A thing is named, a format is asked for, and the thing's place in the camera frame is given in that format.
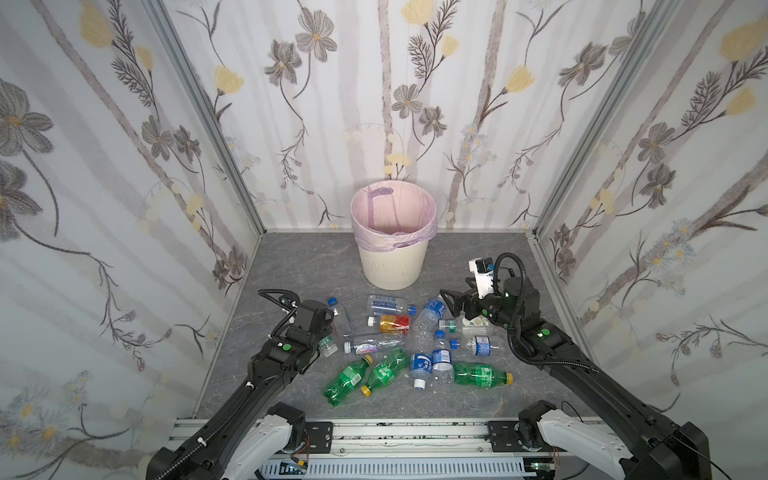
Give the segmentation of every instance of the yellow flower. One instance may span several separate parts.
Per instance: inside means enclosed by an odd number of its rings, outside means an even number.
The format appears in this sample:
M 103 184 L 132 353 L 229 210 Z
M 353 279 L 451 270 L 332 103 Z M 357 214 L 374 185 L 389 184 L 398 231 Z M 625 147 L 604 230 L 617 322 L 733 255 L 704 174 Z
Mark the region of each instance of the yellow flower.
M 533 75 L 531 74 L 531 71 L 528 70 L 528 67 L 520 65 L 512 72 L 504 89 L 511 93 L 523 91 L 531 86 L 533 80 Z
M 752 92 L 752 87 L 747 85 L 740 88 L 739 93 L 736 94 L 731 101 L 728 102 L 728 106 L 725 108 L 725 113 L 728 115 L 741 115 L 745 114 L 757 103 L 755 94 Z
M 151 71 L 152 67 L 154 67 L 154 58 L 152 58 L 152 52 L 150 49 L 145 47 L 136 47 L 136 55 L 139 56 L 139 60 L 141 60 L 141 64 L 144 66 L 144 68 Z
M 219 65 L 216 67 L 216 86 L 225 94 L 237 93 L 243 86 L 243 77 L 229 68 Z
M 458 49 L 458 40 L 453 38 L 451 35 L 446 35 L 442 39 L 442 56 L 443 57 L 450 57 L 451 55 L 456 52 Z
M 768 34 L 768 17 L 754 23 L 745 23 L 723 35 L 720 54 L 728 61 L 743 60 L 763 43 Z
M 80 36 L 96 48 L 104 48 L 112 43 L 112 27 L 93 2 L 83 3 L 80 14 Z
M 194 215 L 200 208 L 203 207 L 203 197 L 201 195 L 192 195 L 187 200 L 187 215 Z
M 432 18 L 434 0 L 411 0 L 400 11 L 403 18 L 413 25 L 424 25 Z

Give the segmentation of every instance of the trash can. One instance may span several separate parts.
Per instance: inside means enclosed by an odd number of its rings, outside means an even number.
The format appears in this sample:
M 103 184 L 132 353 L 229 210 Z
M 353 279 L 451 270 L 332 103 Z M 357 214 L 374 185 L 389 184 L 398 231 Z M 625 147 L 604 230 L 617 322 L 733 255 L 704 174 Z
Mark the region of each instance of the trash can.
M 413 284 L 437 234 L 437 204 L 426 190 L 399 180 L 361 188 L 350 206 L 362 271 L 384 290 Z

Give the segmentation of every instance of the crushed plastic bottle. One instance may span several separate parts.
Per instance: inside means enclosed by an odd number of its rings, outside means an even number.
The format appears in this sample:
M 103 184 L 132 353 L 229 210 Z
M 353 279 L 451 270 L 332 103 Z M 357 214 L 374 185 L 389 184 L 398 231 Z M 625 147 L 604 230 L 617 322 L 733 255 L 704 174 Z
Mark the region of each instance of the crushed plastic bottle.
M 366 353 L 385 352 L 402 346 L 405 342 L 406 338 L 400 332 L 367 333 L 354 336 L 348 342 L 344 342 L 344 353 L 365 355 Z
M 373 364 L 373 358 L 365 355 L 362 359 L 352 362 L 341 371 L 339 376 L 323 391 L 323 395 L 333 406 L 338 406 L 344 398 L 355 389 L 360 380 L 366 376 L 366 370 Z
M 454 380 L 458 385 L 474 385 L 483 389 L 500 385 L 511 385 L 512 374 L 502 372 L 484 363 L 456 362 L 453 366 Z
M 387 295 L 368 295 L 366 302 L 370 315 L 415 315 L 416 305 L 409 305 L 405 299 Z
M 408 357 L 402 349 L 394 349 L 387 358 L 374 367 L 368 382 L 362 386 L 363 395 L 371 396 L 371 391 L 389 385 L 397 375 L 397 372 L 408 364 Z

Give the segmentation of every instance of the green bottle label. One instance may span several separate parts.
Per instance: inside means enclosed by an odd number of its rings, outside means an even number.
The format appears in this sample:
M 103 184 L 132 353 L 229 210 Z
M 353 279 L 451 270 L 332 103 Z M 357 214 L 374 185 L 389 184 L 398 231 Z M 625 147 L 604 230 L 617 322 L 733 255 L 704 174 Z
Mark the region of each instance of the green bottle label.
M 341 371 L 339 374 L 339 377 L 341 378 L 341 384 L 345 385 L 347 382 L 352 383 L 352 386 L 357 385 L 362 377 L 358 372 L 355 371 L 354 368 L 351 366 L 346 367 L 344 370 Z
M 478 375 L 475 377 L 477 386 L 488 389 L 493 385 L 493 369 L 489 366 L 479 367 Z

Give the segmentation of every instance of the floral wallpaper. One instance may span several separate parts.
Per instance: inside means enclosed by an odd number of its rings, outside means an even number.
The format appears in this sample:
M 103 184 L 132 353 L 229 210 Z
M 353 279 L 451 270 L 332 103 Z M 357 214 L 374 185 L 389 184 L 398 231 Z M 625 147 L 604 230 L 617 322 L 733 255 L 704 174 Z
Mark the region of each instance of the floral wallpaper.
M 391 178 L 530 228 L 653 2 L 164 0 L 267 228 Z
M 598 362 L 733 478 L 766 467 L 767 15 L 683 2 L 538 232 Z
M 0 6 L 0 463 L 143 478 L 257 238 L 138 3 Z

